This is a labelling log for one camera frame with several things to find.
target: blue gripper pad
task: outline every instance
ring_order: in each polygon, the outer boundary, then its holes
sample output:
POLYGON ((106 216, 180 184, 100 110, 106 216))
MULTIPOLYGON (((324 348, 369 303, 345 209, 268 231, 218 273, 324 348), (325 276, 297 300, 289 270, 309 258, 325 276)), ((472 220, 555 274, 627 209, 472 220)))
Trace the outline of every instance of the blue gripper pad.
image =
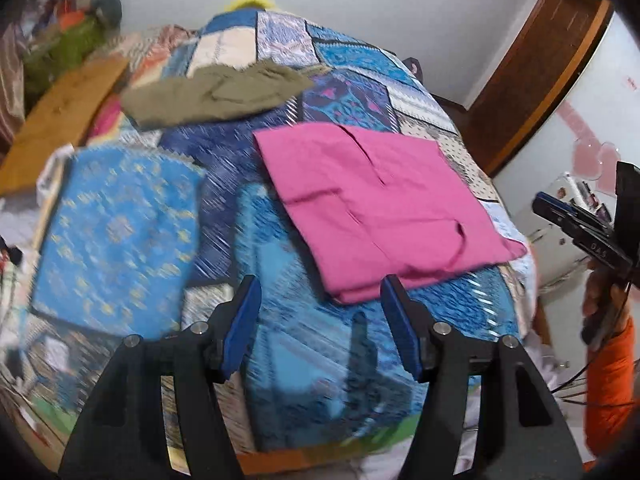
POLYGON ((386 323, 391 329, 402 366, 416 381, 422 376, 418 336, 407 317, 404 307, 389 278, 380 282, 380 301, 386 323))
POLYGON ((246 276, 230 303, 238 302, 237 312, 231 320, 223 341, 222 363, 220 373, 228 380, 233 372, 238 371, 240 363, 249 345, 258 311, 262 303, 262 287, 254 276, 246 276))

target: khaki garment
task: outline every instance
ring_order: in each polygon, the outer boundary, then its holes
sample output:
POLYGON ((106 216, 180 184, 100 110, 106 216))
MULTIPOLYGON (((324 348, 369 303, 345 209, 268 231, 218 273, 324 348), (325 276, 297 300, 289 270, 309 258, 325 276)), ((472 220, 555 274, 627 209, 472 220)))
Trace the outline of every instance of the khaki garment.
POLYGON ((169 77, 127 89, 120 103, 141 128, 228 121, 270 110, 313 86, 307 76, 265 59, 244 70, 204 66, 192 78, 169 77))
POLYGON ((55 82, 28 115, 0 166, 0 196, 35 188, 51 153, 65 144, 84 144, 96 111, 128 63, 123 57, 88 62, 55 82))

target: pink garment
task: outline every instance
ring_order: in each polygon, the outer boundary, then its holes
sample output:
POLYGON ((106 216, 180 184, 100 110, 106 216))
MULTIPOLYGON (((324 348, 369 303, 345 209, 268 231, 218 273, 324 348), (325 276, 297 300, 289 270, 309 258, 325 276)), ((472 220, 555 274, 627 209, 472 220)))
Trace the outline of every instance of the pink garment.
POLYGON ((500 236, 438 144, 356 126, 305 123, 254 133, 280 199, 341 303, 380 280, 431 285, 523 256, 500 236))

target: hand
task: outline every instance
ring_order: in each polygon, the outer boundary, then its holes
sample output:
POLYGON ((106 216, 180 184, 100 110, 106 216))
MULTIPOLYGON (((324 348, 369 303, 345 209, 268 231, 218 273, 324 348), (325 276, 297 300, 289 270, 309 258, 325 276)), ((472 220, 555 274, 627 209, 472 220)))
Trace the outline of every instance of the hand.
POLYGON ((598 262, 591 260, 588 268, 593 270, 587 279, 584 299, 582 300, 582 315, 592 316, 598 309, 598 302, 607 289, 610 290, 611 301, 606 308, 622 309, 618 322, 614 328, 614 335, 624 332, 629 322, 629 303, 625 303, 625 291, 612 283, 611 274, 598 262))

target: screw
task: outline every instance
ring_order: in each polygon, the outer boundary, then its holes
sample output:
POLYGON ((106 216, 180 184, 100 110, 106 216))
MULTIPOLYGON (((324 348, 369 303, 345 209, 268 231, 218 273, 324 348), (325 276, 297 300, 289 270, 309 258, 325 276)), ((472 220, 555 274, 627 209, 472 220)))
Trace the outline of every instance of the screw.
POLYGON ((447 335, 451 332, 451 325, 443 321, 439 321, 433 324, 433 329, 440 335, 447 335))
POLYGON ((206 321, 196 321, 191 325, 190 330, 194 334, 204 334, 209 329, 209 325, 206 321))
POLYGON ((131 334, 124 338, 124 346, 128 346, 129 348, 133 348, 137 346, 140 342, 140 336, 138 334, 131 334))
POLYGON ((502 343, 509 348, 516 348, 520 342, 512 335, 506 335, 502 338, 502 343))

